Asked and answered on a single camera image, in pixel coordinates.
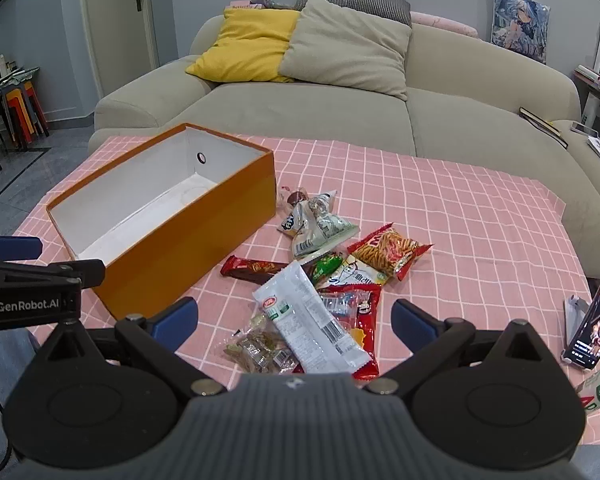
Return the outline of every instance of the checkered tablecloth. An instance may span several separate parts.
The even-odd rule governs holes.
[[[560,222],[564,204],[539,182],[344,142],[245,138],[274,150],[279,185],[302,186],[311,194],[337,189],[336,211],[360,225],[360,236],[394,222],[402,234],[435,244],[403,282],[391,280],[383,289],[376,339],[381,372],[410,355],[391,330],[390,309],[397,298],[407,298],[439,319],[464,317],[480,329],[499,330],[511,319],[528,319],[552,353],[560,353],[563,299],[578,294],[589,301],[590,296]],[[69,259],[45,205],[144,140],[110,138],[40,201],[16,231],[43,240],[37,263]],[[272,218],[235,254],[289,261],[290,240],[276,230],[277,221]],[[186,293],[198,301],[200,322],[178,354],[231,387],[239,371],[218,347],[251,317],[256,285],[224,278],[219,267]],[[82,295],[82,322],[88,328],[114,322],[90,290]],[[40,326],[34,333],[44,339],[51,329]],[[563,369],[572,383],[583,379],[575,368]],[[600,411],[589,417],[583,442],[600,444]]]

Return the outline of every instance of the floor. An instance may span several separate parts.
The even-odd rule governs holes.
[[[87,157],[93,126],[51,130],[28,152],[6,152],[0,143],[0,234],[12,234],[39,200]]]

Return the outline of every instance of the gray striped pillow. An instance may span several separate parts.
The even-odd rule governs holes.
[[[407,0],[327,0],[340,7],[360,10],[411,27],[411,5]],[[307,0],[297,0],[296,10],[304,9]]]

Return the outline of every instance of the open cardboard box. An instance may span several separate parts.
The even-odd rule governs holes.
[[[47,206],[74,259],[107,267],[95,289],[116,319],[160,312],[276,211],[273,152],[181,124]]]

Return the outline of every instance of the anime pillow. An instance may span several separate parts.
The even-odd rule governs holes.
[[[549,10],[532,0],[494,0],[491,43],[546,63]]]

